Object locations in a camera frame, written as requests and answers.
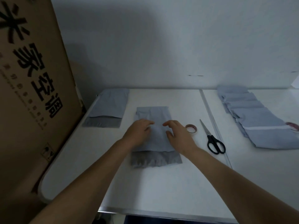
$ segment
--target table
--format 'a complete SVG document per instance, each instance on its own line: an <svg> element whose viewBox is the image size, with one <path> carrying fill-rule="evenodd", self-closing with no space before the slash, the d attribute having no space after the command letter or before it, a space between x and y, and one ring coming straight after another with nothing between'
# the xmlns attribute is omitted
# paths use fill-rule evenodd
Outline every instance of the table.
<svg viewBox="0 0 299 224"><path fill-rule="evenodd" d="M183 125L196 125L198 131L193 135L194 141L212 154L199 120L214 136L216 134L199 90L131 89L118 129L82 127L89 109L40 182L40 198L44 202L54 199L123 136L133 123L136 108L146 106L168 106L173 119ZM226 163L224 155L214 156ZM99 211L236 223L204 175L188 159L181 157L183 163L180 165L144 169L133 169L129 165L129 156L126 157Z"/></svg>
<svg viewBox="0 0 299 224"><path fill-rule="evenodd" d="M232 168L299 210L299 150L256 148L225 113L216 90L204 90ZM299 90L250 90L277 117L299 123Z"/></svg>

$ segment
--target stack of fabric pieces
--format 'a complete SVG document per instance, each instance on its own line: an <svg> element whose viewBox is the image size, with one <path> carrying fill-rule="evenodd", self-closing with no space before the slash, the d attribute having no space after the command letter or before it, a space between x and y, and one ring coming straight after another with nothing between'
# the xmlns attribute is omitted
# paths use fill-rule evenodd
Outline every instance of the stack of fabric pieces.
<svg viewBox="0 0 299 224"><path fill-rule="evenodd" d="M131 166L144 168L182 163L180 154L171 146L165 133L172 130L162 126L164 122L171 120L168 107L138 107L134 120L139 119L153 120L155 124L150 126L149 139L133 150Z"/></svg>
<svg viewBox="0 0 299 224"><path fill-rule="evenodd" d="M285 122L276 117L243 86L219 86L217 93L226 113L256 147L299 149L299 139Z"/></svg>
<svg viewBox="0 0 299 224"><path fill-rule="evenodd" d="M99 94L84 127L119 128L128 102L129 89L106 89Z"/></svg>

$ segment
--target black-handled scissors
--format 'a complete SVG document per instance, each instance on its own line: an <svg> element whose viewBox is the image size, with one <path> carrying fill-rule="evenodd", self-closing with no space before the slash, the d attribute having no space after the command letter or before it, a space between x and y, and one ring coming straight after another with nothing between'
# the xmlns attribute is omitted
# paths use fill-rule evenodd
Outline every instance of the black-handled scissors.
<svg viewBox="0 0 299 224"><path fill-rule="evenodd" d="M218 155L219 153L224 154L224 153L226 152L225 145L224 145L221 141L219 141L218 139L216 139L213 135L211 135L211 133L210 133L209 130L206 128L206 126L204 125L204 123L202 122L201 119L200 119L200 123L202 124L202 127L204 128L204 131L205 131L206 134L207 134L207 139L208 139L208 141L207 141L207 147L209 148L209 150L210 150L212 153L216 154L216 155ZM219 148L219 146L218 146L217 143L219 143L219 144L221 145L221 147L223 148L223 150L221 150L221 149ZM212 145L214 146L214 148L216 149L217 152L213 151L213 150L210 148L209 144L212 144Z"/></svg>

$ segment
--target person's right arm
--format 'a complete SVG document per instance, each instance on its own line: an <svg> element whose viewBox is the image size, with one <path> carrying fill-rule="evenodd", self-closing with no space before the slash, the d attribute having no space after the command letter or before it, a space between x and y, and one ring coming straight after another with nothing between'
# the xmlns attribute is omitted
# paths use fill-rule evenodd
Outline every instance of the person's right arm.
<svg viewBox="0 0 299 224"><path fill-rule="evenodd" d="M171 145L209 180L240 224L299 223L299 212L196 146L176 120L163 124Z"/></svg>

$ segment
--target hand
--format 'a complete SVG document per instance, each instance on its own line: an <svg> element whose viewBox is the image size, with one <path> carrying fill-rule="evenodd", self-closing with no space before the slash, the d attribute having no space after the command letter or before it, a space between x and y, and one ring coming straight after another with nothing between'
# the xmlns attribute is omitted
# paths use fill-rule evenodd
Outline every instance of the hand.
<svg viewBox="0 0 299 224"><path fill-rule="evenodd" d="M190 133L177 120L169 120L163 123L163 126L169 126L172 129L173 134L170 131L166 131L167 138L172 147L182 155L185 156L189 151L198 148Z"/></svg>
<svg viewBox="0 0 299 224"><path fill-rule="evenodd" d="M123 136L123 140L128 142L132 147L141 145L150 135L150 125L154 124L154 121L140 119L127 129Z"/></svg>

